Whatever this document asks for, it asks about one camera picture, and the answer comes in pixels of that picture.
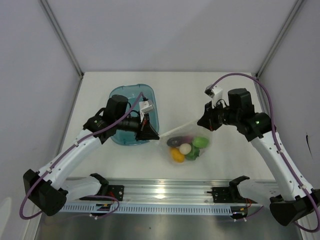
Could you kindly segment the light green chayote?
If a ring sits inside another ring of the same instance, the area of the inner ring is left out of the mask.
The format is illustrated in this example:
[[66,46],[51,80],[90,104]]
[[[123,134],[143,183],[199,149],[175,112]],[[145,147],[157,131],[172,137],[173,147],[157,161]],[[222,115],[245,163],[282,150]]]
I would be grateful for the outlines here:
[[209,144],[210,144],[210,140],[202,136],[196,136],[192,140],[192,145],[199,149],[207,148]]

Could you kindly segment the clear zip top bag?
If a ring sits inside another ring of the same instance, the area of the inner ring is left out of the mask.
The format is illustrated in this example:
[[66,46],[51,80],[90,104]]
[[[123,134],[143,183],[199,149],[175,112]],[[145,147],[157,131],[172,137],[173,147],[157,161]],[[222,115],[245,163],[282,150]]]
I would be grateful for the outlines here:
[[212,132],[196,121],[160,135],[156,145],[161,155],[175,165],[190,165],[204,158],[212,144]]

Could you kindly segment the purple eggplant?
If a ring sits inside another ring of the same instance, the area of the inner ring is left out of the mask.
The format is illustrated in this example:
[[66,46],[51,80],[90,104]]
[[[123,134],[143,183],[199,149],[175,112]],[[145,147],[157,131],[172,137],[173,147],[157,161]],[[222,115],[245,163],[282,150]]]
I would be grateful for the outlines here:
[[193,136],[191,135],[181,135],[174,136],[167,140],[166,144],[171,148],[178,148],[182,144],[190,144],[193,141]]

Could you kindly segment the green bell pepper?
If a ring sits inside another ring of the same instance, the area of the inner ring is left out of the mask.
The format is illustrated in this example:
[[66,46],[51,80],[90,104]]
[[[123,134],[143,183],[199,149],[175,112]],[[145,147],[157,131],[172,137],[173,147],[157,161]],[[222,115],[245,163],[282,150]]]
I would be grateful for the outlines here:
[[189,161],[195,161],[200,156],[200,152],[199,148],[192,148],[191,151],[185,155],[185,158]]

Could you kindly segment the white egg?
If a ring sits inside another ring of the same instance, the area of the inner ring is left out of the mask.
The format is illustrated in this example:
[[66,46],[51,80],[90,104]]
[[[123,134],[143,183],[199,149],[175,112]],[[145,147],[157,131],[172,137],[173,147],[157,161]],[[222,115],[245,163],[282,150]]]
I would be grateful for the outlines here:
[[179,152],[183,155],[187,155],[192,151],[192,145],[189,143],[183,143],[179,146]]

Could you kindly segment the yellow orange fruit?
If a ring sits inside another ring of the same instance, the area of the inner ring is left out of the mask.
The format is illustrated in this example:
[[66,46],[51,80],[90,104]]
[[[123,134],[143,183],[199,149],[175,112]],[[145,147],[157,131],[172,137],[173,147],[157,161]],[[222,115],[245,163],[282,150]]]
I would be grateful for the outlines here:
[[185,161],[185,155],[182,154],[179,149],[172,147],[170,149],[170,156],[176,163],[183,163]]

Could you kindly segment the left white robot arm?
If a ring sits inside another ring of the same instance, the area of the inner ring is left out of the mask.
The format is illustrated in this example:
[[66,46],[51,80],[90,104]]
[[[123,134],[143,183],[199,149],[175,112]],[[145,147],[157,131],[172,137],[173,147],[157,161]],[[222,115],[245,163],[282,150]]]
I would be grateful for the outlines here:
[[27,170],[23,175],[25,197],[19,208],[23,220],[27,201],[41,213],[53,216],[67,202],[74,200],[104,200],[119,202],[109,195],[109,181],[92,173],[86,178],[68,180],[72,171],[94,150],[102,146],[117,131],[131,132],[136,141],[159,140],[159,134],[150,123],[153,102],[140,93],[134,103],[123,95],[112,95],[106,107],[99,109],[83,125],[73,144],[37,171]]

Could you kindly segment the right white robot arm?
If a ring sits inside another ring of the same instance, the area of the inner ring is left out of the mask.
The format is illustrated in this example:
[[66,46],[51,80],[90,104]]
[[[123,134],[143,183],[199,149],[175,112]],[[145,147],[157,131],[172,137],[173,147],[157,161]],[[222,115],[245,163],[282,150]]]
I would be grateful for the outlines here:
[[211,132],[223,125],[235,126],[261,155],[278,185],[278,190],[273,191],[265,184],[241,176],[230,181],[229,198],[234,202],[253,200],[268,208],[282,226],[316,212],[320,191],[295,166],[279,134],[272,130],[271,118],[255,111],[250,92],[246,88],[230,90],[227,105],[221,103],[223,90],[220,87],[207,87],[205,93],[211,101],[205,104],[197,125]]

